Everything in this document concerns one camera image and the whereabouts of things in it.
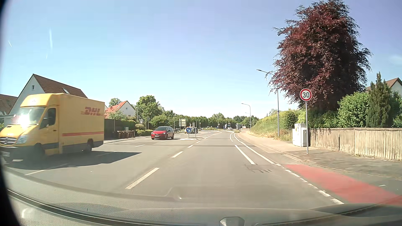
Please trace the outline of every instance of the car license plate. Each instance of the car license plate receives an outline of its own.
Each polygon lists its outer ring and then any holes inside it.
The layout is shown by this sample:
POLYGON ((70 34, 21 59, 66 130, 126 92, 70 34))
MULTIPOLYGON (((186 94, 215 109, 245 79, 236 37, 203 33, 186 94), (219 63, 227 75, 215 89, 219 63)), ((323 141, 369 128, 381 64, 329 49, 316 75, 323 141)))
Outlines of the car license plate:
POLYGON ((3 154, 3 156, 10 157, 10 153, 9 153, 9 152, 2 152, 2 154, 3 154))

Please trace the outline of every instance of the yellow delivery van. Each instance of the yellow delivery van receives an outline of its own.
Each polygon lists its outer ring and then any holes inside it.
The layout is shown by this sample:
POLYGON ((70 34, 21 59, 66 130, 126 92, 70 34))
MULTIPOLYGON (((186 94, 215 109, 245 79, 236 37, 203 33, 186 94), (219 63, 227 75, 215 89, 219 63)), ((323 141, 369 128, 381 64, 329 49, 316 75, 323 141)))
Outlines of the yellow delivery van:
POLYGON ((105 103, 65 93, 29 95, 0 131, 6 162, 90 152, 103 144, 105 103))

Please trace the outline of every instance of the house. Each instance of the house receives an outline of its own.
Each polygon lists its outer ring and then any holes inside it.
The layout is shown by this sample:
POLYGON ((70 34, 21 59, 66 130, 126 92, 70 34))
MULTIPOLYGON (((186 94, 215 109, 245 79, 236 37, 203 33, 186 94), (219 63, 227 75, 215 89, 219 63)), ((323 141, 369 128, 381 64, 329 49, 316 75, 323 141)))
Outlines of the house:
POLYGON ((9 115, 17 99, 18 97, 0 94, 0 116, 5 117, 6 115, 9 115))
POLYGON ((123 101, 115 106, 108 107, 105 110, 105 118, 107 119, 109 117, 110 112, 115 112, 115 111, 121 111, 121 112, 123 112, 123 114, 127 115, 128 117, 135 116, 135 109, 128 101, 123 101))
POLYGON ((12 117, 18 112, 21 103, 27 96, 42 93, 67 93, 70 95, 87 98, 82 90, 78 88, 39 76, 37 74, 32 74, 32 76, 24 86, 23 90, 19 94, 17 100, 13 104, 13 107, 11 108, 9 114, 4 116, 0 115, 0 119, 4 119, 4 126, 11 123, 12 117))
POLYGON ((397 91, 400 95, 402 95, 402 81, 399 78, 394 78, 385 82, 389 87, 391 87, 392 91, 397 91))

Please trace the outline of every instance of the red cycle lane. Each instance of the red cycle lane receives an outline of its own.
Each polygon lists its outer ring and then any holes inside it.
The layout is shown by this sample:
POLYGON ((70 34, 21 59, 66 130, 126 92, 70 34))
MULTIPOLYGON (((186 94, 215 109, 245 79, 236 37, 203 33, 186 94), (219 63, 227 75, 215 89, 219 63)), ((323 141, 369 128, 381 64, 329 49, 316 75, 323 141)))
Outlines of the red cycle lane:
POLYGON ((401 196, 380 187, 318 167, 305 164, 283 165, 308 182, 332 192, 349 203, 386 203, 402 205, 401 196))

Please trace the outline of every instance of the red hatchback car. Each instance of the red hatchback car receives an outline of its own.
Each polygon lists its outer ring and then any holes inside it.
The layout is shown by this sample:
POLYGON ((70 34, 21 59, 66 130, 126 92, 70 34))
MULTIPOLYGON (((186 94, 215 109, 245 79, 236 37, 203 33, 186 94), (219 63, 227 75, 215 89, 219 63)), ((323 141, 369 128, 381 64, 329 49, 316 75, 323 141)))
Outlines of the red hatchback car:
POLYGON ((151 133, 151 139, 174 139, 174 131, 170 126, 160 126, 151 133))

